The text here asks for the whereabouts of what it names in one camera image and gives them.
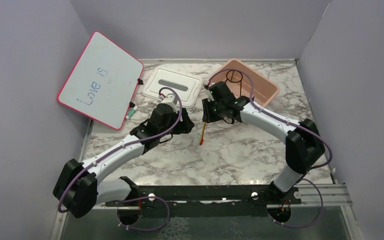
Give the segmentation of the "red yellow green spatula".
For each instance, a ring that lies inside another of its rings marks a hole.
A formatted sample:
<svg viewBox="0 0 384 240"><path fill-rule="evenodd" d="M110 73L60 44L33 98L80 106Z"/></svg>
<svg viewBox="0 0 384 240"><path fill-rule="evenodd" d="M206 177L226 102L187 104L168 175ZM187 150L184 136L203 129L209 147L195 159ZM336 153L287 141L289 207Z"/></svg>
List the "red yellow green spatula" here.
<svg viewBox="0 0 384 240"><path fill-rule="evenodd" d="M204 136L205 136L206 125L207 125L207 124L204 122L204 123L203 123L203 126L202 126L201 135L200 135L200 141L199 141L199 145L200 145L200 146L202 146L203 143L204 143Z"/></svg>

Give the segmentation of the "black wire tripod stand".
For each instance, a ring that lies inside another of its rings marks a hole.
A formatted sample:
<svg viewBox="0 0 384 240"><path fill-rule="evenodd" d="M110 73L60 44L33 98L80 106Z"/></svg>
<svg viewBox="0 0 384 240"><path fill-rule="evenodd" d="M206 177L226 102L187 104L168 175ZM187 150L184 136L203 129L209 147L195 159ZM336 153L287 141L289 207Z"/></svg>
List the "black wire tripod stand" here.
<svg viewBox="0 0 384 240"><path fill-rule="evenodd" d="M242 95L243 78L243 74L234 69L227 71L225 74L224 82L236 97Z"/></svg>

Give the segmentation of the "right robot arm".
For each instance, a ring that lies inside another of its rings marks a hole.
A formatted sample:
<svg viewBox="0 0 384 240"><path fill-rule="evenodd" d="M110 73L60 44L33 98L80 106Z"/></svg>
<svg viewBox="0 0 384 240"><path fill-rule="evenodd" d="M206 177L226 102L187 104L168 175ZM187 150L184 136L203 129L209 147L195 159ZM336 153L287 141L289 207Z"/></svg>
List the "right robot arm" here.
<svg viewBox="0 0 384 240"><path fill-rule="evenodd" d="M257 127L285 144L286 165L270 183L269 199L280 204L289 196L289 190L301 180L315 162L325 154L316 124L306 118L298 121L283 117L250 100L235 97L225 82L206 87L208 97L202 100L205 123L225 119Z"/></svg>

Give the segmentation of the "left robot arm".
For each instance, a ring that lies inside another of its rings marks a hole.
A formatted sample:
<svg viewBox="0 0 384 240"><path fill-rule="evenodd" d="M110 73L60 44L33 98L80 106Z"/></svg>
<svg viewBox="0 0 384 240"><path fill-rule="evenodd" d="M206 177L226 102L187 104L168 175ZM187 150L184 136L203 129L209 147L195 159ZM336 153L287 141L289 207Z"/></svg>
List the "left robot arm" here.
<svg viewBox="0 0 384 240"><path fill-rule="evenodd" d="M186 108L177 111L167 103L160 103L148 119L105 152L85 162L70 159L64 164L52 191L58 199L58 212L83 217L103 196L99 185L108 175L161 144L162 137L188 134L194 126Z"/></svg>

